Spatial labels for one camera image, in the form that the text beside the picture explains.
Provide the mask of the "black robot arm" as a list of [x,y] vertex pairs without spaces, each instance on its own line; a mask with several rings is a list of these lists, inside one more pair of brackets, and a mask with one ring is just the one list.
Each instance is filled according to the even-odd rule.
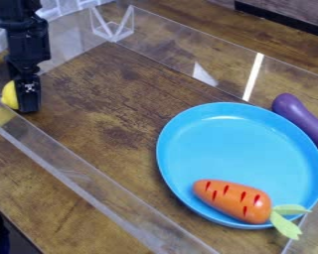
[[41,0],[0,0],[0,28],[6,33],[5,63],[13,81],[16,108],[29,113],[41,107],[38,63],[52,58],[49,23],[37,15]]

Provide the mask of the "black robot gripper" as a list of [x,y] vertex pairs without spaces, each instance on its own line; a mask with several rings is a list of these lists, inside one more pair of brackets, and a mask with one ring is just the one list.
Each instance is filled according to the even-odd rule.
[[37,112],[41,107],[41,82],[34,74],[40,71],[38,63],[50,56],[49,24],[40,16],[22,21],[0,20],[0,28],[6,31],[7,64],[10,78],[14,79],[18,110]]

